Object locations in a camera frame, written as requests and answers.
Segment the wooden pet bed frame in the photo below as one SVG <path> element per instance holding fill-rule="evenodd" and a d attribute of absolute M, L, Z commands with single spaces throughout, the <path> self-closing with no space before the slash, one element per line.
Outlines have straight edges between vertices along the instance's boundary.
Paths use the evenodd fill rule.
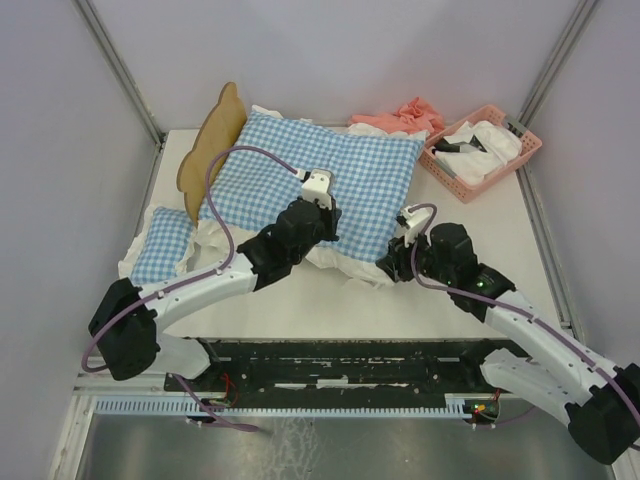
<path fill-rule="evenodd" d="M 183 195 L 185 210 L 194 225 L 206 190 L 221 169 L 214 168 L 212 178 L 205 180 L 211 161 L 223 150 L 232 147 L 247 121 L 244 103 L 234 82 L 222 88 L 217 104 L 204 120 L 191 150 L 183 158 L 176 177 L 176 186 Z"/>

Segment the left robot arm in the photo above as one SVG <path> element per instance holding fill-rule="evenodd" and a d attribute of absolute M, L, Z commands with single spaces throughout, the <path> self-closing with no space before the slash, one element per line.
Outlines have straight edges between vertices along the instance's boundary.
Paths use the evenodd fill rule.
<path fill-rule="evenodd" d="M 333 197 L 298 198 L 274 223 L 240 244 L 229 263 L 144 286 L 128 278 L 113 282 L 88 326 L 104 369 L 116 381 L 156 370 L 212 389 L 220 381 L 221 366 L 204 343 L 168 335 L 166 329 L 212 304 L 286 278 L 317 244 L 337 240 L 340 216 Z"/>

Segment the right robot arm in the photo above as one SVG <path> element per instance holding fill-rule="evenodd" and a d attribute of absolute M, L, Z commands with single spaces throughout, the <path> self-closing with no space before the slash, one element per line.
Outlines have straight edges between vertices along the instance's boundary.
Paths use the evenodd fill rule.
<path fill-rule="evenodd" d="M 461 224 L 399 222 L 404 232 L 378 260 L 394 282 L 417 281 L 447 293 L 460 310 L 505 335 L 527 353 L 508 349 L 475 356 L 458 368 L 467 389 L 506 390 L 564 425 L 592 459 L 613 464 L 639 447 L 639 367 L 621 367 L 551 326 L 499 271 L 480 262 Z"/>

